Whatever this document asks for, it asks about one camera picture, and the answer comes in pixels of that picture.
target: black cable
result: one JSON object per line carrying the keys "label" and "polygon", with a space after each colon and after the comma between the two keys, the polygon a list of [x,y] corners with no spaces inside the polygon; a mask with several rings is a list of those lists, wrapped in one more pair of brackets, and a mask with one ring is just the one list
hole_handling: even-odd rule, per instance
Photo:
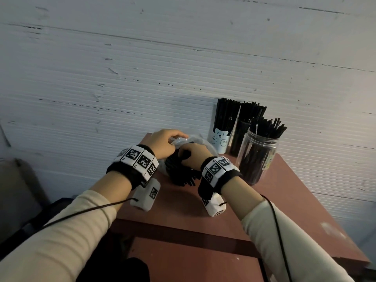
{"label": "black cable", "polygon": [[279,230],[279,225],[278,225],[278,221],[277,221],[277,215],[276,215],[276,212],[274,211],[274,207],[273,207],[273,204],[269,201],[268,198],[266,198],[264,195],[261,195],[262,197],[264,197],[270,207],[271,207],[271,210],[273,211],[273,216],[274,216],[274,221],[276,222],[276,227],[277,227],[277,233],[278,233],[278,238],[279,238],[279,244],[281,246],[281,251],[282,251],[282,256],[283,256],[283,260],[285,262],[285,267],[286,267],[286,272],[287,272],[287,275],[288,275],[288,279],[290,282],[293,282],[293,279],[291,278],[291,274],[290,274],[290,268],[288,267],[288,263],[287,263],[287,258],[286,258],[286,253],[285,253],[285,248],[283,246],[283,242],[282,242],[282,237],[281,237],[281,232]]}
{"label": "black cable", "polygon": [[105,208],[105,207],[109,207],[109,206],[113,206],[113,205],[118,205],[118,204],[121,204],[121,203],[125,203],[125,202],[127,202],[127,201],[129,201],[129,200],[135,200],[136,202],[138,202],[138,199],[136,199],[136,198],[129,198],[129,199],[126,199],[126,200],[123,200],[123,201],[119,201],[119,202],[115,202],[115,203],[110,203],[110,204],[106,204],[106,205],[101,205],[101,206],[96,206],[96,207],[93,207],[93,208],[89,208],[89,209],[86,209],[86,210],[82,210],[82,211],[79,211],[79,212],[77,212],[77,213],[73,213],[73,214],[71,214],[71,215],[68,215],[68,216],[66,216],[66,217],[59,218],[58,220],[53,221],[53,222],[51,222],[51,223],[49,223],[49,224],[45,224],[45,225],[44,225],[40,230],[38,230],[37,232],[39,232],[39,231],[45,229],[46,227],[49,227],[49,226],[52,226],[52,225],[54,225],[54,224],[60,223],[61,221],[65,221],[65,220],[68,219],[68,218],[72,218],[72,217],[77,216],[77,215],[80,215],[80,214],[82,214],[82,213],[86,213],[86,212],[89,212],[89,211],[94,211],[94,210],[97,210],[97,209],[101,209],[101,208]]}

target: black pants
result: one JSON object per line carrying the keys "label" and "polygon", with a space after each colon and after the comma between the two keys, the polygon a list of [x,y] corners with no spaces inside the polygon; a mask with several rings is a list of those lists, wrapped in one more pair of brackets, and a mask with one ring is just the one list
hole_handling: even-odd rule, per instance
{"label": "black pants", "polygon": [[132,242],[132,238],[126,239],[108,231],[76,281],[150,282],[149,268],[146,263],[135,257],[127,258]]}

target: wall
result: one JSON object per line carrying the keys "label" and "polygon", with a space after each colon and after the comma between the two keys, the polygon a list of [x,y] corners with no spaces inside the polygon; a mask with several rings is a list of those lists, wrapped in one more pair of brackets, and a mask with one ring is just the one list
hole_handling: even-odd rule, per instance
{"label": "wall", "polygon": [[207,134],[230,97],[283,120],[281,155],[355,242],[375,227],[376,0],[4,4],[1,125],[52,200],[146,132]]}

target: white sleeve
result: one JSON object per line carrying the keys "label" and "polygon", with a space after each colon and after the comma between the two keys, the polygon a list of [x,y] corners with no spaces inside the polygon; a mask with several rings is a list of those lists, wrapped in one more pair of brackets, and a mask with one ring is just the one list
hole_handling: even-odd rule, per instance
{"label": "white sleeve", "polygon": [[[306,232],[274,204],[273,207],[294,282],[354,282]],[[254,208],[242,225],[277,281],[289,282],[269,203],[264,201]]]}
{"label": "white sleeve", "polygon": [[[109,204],[87,190],[51,221]],[[73,282],[116,218],[113,206],[83,213],[34,234],[0,262],[0,281]]]}

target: clear plastic jar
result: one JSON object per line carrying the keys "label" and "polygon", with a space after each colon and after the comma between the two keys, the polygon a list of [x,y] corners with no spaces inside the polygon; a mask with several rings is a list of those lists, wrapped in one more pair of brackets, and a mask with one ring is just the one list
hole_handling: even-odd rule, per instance
{"label": "clear plastic jar", "polygon": [[244,180],[255,185],[269,168],[277,151],[279,138],[259,136],[249,129],[244,135],[236,165]]}

